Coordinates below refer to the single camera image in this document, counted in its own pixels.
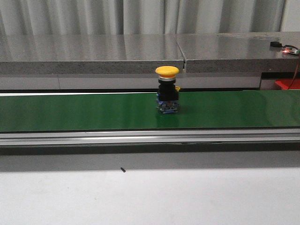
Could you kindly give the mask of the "grey stone countertop right slab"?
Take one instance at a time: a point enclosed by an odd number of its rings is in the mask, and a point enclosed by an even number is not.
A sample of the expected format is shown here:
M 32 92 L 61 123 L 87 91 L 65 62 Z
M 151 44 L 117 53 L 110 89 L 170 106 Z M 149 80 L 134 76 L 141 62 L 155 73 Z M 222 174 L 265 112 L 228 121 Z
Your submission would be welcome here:
M 178 34 L 187 73 L 292 72 L 300 58 L 271 47 L 272 41 L 300 45 L 300 33 Z

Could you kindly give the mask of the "grey stone countertop slab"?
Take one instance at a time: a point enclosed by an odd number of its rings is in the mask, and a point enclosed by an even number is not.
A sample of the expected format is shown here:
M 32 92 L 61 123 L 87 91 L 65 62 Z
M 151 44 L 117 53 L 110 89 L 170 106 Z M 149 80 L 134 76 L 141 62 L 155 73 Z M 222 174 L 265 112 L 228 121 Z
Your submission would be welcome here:
M 300 33 L 178 34 L 187 73 L 292 72 L 300 58 L 271 47 L 272 41 L 300 45 Z
M 0 38 L 2 74 L 151 74 L 184 67 L 174 35 L 12 35 Z

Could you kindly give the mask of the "green conveyor belt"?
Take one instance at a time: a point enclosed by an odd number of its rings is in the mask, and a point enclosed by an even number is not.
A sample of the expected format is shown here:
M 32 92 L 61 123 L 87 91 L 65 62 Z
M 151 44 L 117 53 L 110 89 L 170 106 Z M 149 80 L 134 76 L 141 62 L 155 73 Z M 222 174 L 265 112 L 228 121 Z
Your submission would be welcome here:
M 2 94 L 1 146 L 298 142 L 297 90 L 181 92 L 177 113 L 155 93 Z

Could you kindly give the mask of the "red plastic tray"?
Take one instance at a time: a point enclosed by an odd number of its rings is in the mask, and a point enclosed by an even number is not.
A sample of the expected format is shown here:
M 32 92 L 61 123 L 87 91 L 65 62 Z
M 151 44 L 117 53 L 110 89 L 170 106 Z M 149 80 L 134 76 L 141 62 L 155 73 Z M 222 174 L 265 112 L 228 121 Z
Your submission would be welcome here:
M 300 89 L 300 79 L 278 79 L 275 84 L 281 88 L 281 90 L 299 90 Z

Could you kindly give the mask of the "grey stone countertop left slab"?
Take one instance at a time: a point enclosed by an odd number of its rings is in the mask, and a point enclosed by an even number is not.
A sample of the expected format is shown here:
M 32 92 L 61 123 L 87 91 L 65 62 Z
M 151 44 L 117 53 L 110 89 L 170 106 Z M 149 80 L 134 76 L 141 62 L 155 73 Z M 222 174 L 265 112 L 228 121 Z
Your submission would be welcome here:
M 184 67 L 174 35 L 12 35 L 0 38 L 2 74 L 151 74 Z

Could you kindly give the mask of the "small sensor circuit board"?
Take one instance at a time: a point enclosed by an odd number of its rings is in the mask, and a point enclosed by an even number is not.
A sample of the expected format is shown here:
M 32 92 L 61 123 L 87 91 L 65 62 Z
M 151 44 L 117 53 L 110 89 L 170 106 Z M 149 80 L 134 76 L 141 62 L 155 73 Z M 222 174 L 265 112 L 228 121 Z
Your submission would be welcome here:
M 282 45 L 280 42 L 272 41 L 270 42 L 270 47 L 280 48 L 283 53 L 299 55 L 300 49 L 293 45 Z

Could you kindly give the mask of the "white pleated curtain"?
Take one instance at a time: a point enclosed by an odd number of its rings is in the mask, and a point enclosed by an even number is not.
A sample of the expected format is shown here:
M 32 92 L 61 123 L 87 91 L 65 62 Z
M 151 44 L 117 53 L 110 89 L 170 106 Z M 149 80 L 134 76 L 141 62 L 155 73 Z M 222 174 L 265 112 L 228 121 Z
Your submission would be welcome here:
M 1 35 L 299 31 L 297 0 L 3 0 Z

